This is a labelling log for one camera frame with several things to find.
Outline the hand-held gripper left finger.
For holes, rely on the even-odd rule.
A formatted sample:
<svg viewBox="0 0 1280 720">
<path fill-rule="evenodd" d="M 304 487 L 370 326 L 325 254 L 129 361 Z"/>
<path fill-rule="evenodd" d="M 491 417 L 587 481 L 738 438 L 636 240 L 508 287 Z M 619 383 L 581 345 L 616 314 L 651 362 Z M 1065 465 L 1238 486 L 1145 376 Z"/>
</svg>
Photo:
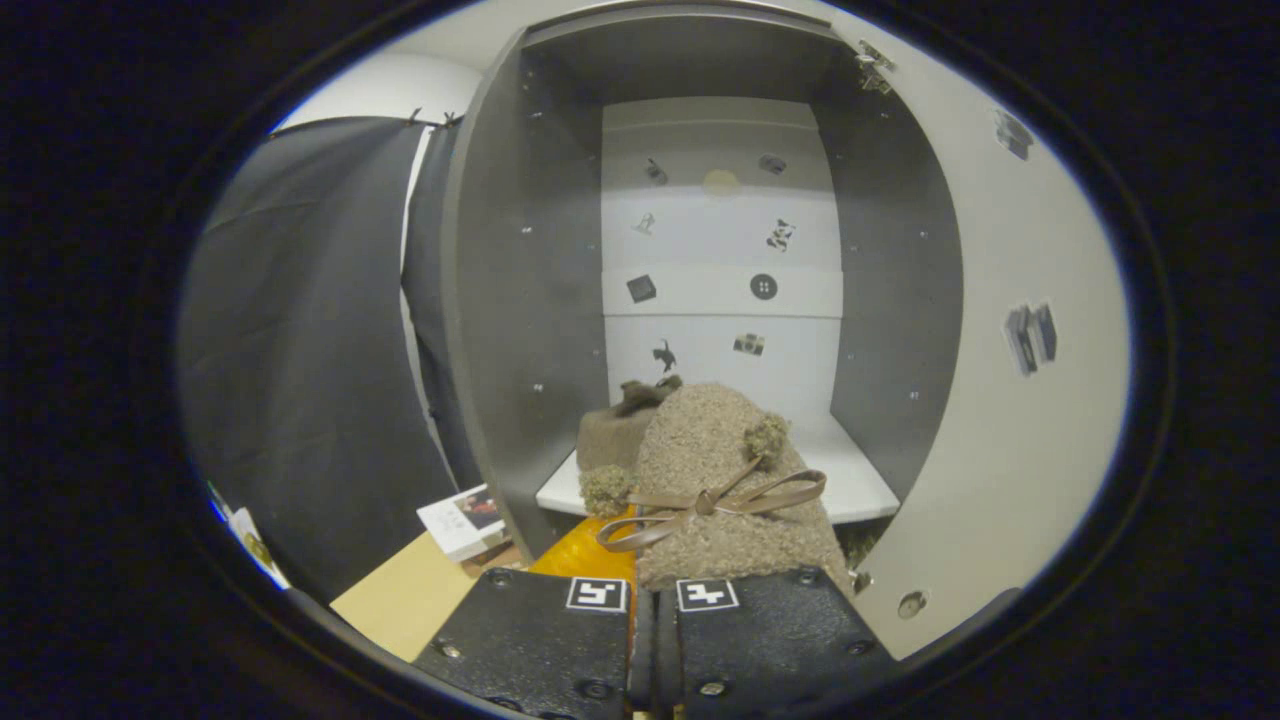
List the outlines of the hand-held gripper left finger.
<svg viewBox="0 0 1280 720">
<path fill-rule="evenodd" d="M 538 719 L 631 719 L 635 556 L 586 518 L 530 568 L 480 574 L 412 665 L 480 701 Z"/>
</svg>

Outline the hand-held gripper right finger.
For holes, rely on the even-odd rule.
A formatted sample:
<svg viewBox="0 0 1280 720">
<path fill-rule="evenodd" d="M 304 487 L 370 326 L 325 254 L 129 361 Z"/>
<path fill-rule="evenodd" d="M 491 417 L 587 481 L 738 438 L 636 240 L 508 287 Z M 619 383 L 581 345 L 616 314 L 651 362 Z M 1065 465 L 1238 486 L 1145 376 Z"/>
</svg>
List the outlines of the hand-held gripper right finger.
<svg viewBox="0 0 1280 720">
<path fill-rule="evenodd" d="M 686 719 L 835 719 L 899 662 L 815 566 L 657 596 L 655 703 Z"/>
</svg>

